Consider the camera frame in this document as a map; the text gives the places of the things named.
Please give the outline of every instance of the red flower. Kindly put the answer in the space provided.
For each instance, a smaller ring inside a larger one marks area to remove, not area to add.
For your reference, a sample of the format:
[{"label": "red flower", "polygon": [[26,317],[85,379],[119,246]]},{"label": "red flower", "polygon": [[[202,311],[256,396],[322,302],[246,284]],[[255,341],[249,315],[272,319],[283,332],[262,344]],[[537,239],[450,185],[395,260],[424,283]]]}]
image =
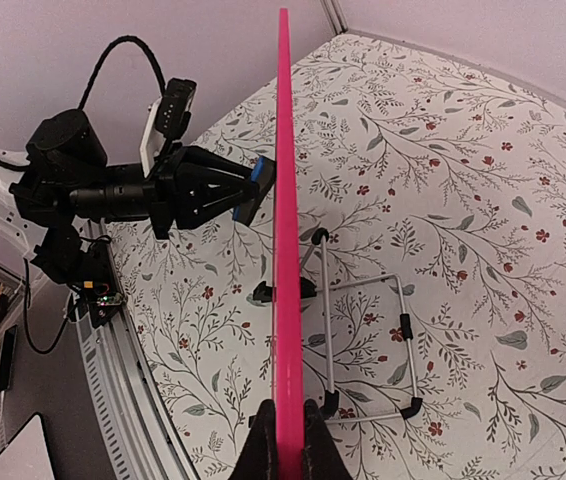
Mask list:
[{"label": "red flower", "polygon": [[374,315],[373,313],[366,313],[363,317],[363,322],[366,325],[370,325],[372,322],[376,322],[376,315]]},{"label": "red flower", "polygon": [[430,431],[430,435],[432,435],[433,437],[436,437],[437,435],[438,436],[443,435],[443,429],[441,428],[441,422],[430,423],[428,430]]},{"label": "red flower", "polygon": [[538,232],[536,232],[536,239],[539,242],[547,242],[547,239],[550,238],[550,232],[546,232],[545,230],[541,229]]},{"label": "red flower", "polygon": [[393,342],[402,342],[403,341],[403,332],[401,331],[401,329],[399,328],[398,330],[396,328],[393,328],[392,330],[390,330],[390,335],[392,335],[392,341]]},{"label": "red flower", "polygon": [[339,408],[339,416],[341,418],[356,418],[356,414],[354,413],[353,408]]}]

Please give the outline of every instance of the floral tablecloth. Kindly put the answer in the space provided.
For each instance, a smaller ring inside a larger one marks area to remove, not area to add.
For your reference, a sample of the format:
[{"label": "floral tablecloth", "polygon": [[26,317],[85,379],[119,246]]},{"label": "floral tablecloth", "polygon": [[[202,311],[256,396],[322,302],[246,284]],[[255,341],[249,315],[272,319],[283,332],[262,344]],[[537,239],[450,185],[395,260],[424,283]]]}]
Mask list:
[{"label": "floral tablecloth", "polygon": [[[425,400],[409,422],[332,433],[357,479],[566,479],[566,111],[401,46],[342,35],[293,68],[301,251],[319,223],[333,282],[398,272]],[[198,144],[274,155],[270,83]],[[200,475],[228,477],[270,394],[272,199],[154,239],[114,224],[116,265],[154,379]],[[319,259],[305,275],[318,280]],[[333,295],[341,417],[407,405],[390,283]],[[325,382],[321,308],[304,312],[305,383]]]}]

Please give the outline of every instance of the tablecloth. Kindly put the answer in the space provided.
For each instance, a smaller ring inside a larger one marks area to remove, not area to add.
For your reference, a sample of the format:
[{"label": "tablecloth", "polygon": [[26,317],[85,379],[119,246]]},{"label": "tablecloth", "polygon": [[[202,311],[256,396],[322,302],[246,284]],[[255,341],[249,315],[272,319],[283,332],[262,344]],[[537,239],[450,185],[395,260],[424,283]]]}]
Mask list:
[{"label": "tablecloth", "polygon": [[[332,282],[397,272],[421,413],[333,426],[357,479],[566,479],[566,110],[446,58],[341,35],[293,67],[299,239],[331,232]],[[197,144],[274,156],[275,84]],[[112,224],[118,273],[164,402],[203,478],[227,478],[270,395],[272,198],[155,240]],[[304,272],[319,280],[313,258]],[[391,282],[332,299],[340,417],[410,398]],[[308,396],[325,382],[321,307],[304,312]]]}]

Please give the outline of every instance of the pink strip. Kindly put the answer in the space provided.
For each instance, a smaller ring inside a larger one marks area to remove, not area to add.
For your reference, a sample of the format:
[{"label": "pink strip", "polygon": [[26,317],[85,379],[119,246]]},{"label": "pink strip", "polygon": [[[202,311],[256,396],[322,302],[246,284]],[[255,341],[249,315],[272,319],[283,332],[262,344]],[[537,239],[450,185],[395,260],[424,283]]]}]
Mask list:
[{"label": "pink strip", "polygon": [[276,205],[274,207],[274,398],[281,480],[302,478],[305,443],[303,350],[299,272],[298,209],[292,121],[292,73],[288,11],[279,17],[276,121]]}]

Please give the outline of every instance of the table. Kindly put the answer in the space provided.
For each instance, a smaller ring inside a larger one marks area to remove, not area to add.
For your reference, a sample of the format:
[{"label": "table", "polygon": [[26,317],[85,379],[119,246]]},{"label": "table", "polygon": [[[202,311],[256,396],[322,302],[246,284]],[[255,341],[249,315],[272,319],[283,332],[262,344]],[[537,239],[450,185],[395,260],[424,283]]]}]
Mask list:
[{"label": "table", "polygon": [[[566,478],[566,110],[446,58],[341,35],[293,67],[299,240],[331,232],[330,275],[405,282],[424,406],[409,422],[333,426],[355,478]],[[274,153],[270,83],[197,144]],[[272,198],[157,241],[112,224],[128,308],[203,478],[227,478],[270,395]],[[318,280],[319,261],[304,272]],[[398,298],[333,295],[340,417],[405,406]],[[325,382],[321,307],[304,312],[305,384]]]}]

